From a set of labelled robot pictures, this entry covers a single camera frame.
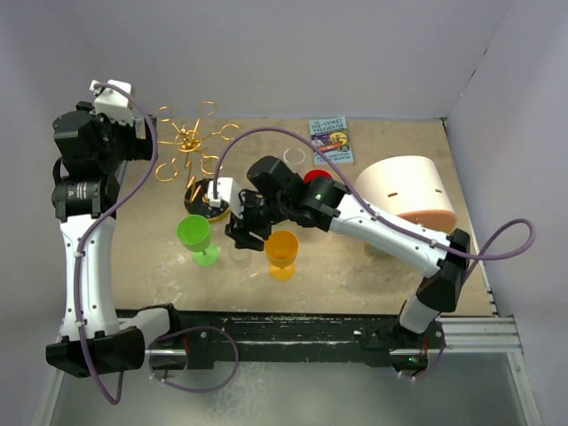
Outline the gold wine glass rack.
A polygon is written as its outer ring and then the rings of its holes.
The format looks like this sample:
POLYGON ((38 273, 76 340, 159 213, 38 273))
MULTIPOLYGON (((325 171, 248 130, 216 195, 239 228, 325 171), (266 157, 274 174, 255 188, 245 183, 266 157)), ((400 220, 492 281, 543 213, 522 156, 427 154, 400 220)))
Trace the gold wine glass rack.
POLYGON ((230 142, 241 129, 239 124, 230 122, 209 133, 200 133, 201 123, 216 115, 217 111, 215 102, 201 102, 196 108, 197 117, 190 125, 177 123, 174 119, 175 110, 170 106, 162 106, 155 111, 156 121, 170 125, 176 135, 172 140, 158 142, 160 146, 172 147, 175 153, 170 159, 156 165, 154 176, 159 182, 168 184, 184 174, 186 182, 183 204, 186 212, 205 217, 210 223, 224 219, 229 213, 229 207, 224 201, 217 207, 209 204, 209 183, 214 177, 219 157, 209 152, 207 142, 215 138, 230 142))

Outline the white round drawer box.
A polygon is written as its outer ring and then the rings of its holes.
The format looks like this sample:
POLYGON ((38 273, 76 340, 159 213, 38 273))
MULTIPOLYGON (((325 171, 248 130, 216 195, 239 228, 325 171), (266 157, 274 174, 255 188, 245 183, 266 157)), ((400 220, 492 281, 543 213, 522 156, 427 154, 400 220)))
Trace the white round drawer box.
POLYGON ((363 199, 417 225, 451 233, 457 216, 431 159, 418 155, 387 158, 364 169, 354 183, 363 199))

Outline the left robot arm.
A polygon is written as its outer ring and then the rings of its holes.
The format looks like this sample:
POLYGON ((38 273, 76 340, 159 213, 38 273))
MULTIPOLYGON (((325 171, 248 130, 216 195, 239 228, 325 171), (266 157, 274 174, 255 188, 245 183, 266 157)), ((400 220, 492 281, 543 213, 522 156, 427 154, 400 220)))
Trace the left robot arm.
POLYGON ((114 308, 112 240, 124 162, 149 161, 151 136, 80 102, 52 124, 60 157, 51 202, 65 244, 67 290, 61 339, 45 349, 52 367, 79 378, 141 368, 146 348, 179 344, 183 331, 172 304, 147 306, 125 322, 114 308))

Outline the red wine glass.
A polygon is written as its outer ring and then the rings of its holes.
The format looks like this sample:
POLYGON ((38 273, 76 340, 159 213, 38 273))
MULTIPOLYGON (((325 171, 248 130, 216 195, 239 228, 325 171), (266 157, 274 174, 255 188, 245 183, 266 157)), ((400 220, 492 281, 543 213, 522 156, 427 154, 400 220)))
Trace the red wine glass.
POLYGON ((332 179, 332 175, 327 172, 326 170, 321 170, 321 169, 314 169, 314 170, 310 170, 308 171, 305 175, 304 175, 304 182, 308 183, 311 182, 312 180, 316 179, 316 178, 327 178, 327 179, 332 179))

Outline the clear wine glass front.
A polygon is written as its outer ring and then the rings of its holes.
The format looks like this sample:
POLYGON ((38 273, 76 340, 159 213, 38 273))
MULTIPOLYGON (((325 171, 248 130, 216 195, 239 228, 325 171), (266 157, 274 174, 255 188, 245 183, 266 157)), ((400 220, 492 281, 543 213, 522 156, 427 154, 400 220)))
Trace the clear wine glass front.
POLYGON ((256 277, 256 271, 252 266, 254 254, 255 252, 253 250, 236 248, 231 242, 228 244, 228 272, 231 274, 232 278, 238 280, 249 280, 256 277))

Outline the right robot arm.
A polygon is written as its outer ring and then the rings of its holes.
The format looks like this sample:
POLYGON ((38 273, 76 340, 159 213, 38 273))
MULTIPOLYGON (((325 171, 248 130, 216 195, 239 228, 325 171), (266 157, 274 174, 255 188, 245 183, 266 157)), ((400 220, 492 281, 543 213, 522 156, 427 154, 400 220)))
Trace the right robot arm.
POLYGON ((225 228, 238 249, 261 251, 272 227, 291 221, 350 236, 412 265, 422 281, 404 303, 395 325, 396 340, 415 347, 441 312, 453 312, 468 268, 470 236, 461 229, 434 231, 383 211, 346 185, 327 177, 310 182, 274 156, 265 156, 248 170, 252 189, 231 177, 208 188, 212 205, 227 203, 231 217, 225 228))

